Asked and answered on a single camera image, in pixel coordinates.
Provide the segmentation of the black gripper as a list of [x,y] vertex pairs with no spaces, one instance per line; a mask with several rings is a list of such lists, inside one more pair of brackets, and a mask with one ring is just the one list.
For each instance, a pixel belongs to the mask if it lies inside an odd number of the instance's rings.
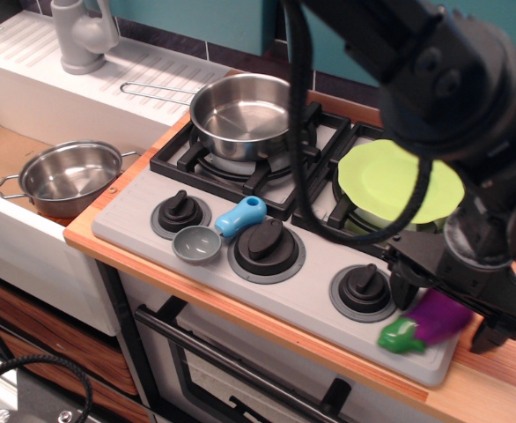
[[472,353],[487,353],[516,339],[516,274],[508,264],[477,267],[454,254],[444,235],[410,231],[392,237],[383,257],[401,311],[419,289],[435,288],[483,317],[471,341]]

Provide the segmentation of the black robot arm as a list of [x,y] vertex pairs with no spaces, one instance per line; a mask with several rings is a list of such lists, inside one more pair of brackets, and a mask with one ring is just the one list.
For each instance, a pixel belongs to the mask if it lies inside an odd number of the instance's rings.
[[[380,83],[380,116],[391,138],[418,159],[418,176],[399,217],[353,237],[319,222],[305,191],[311,228],[350,247],[386,241],[396,305],[431,287],[472,309],[482,322],[473,353],[516,339],[516,48],[493,25],[426,1],[287,1],[291,34],[290,149],[299,166],[301,115],[313,48],[305,11],[344,42],[346,53]],[[434,160],[461,178],[466,194],[441,234],[410,233]]]

